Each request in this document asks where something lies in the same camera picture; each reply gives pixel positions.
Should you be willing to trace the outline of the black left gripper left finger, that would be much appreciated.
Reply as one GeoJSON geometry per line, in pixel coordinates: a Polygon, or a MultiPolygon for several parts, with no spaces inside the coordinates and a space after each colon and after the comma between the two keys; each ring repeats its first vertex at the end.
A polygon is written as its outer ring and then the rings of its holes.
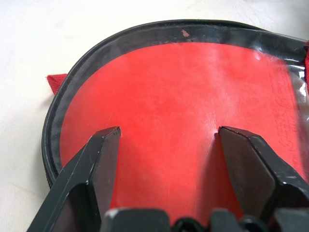
{"type": "Polygon", "coordinates": [[[110,208],[121,131],[96,132],[65,165],[29,232],[98,232],[110,208]]]}

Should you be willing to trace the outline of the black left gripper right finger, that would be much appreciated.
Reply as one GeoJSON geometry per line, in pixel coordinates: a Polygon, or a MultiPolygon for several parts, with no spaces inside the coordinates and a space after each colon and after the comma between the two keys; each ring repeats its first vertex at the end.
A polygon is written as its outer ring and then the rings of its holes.
{"type": "Polygon", "coordinates": [[[228,175],[243,213],[271,218],[279,208],[307,208],[309,186],[260,135],[221,126],[228,175]]]}

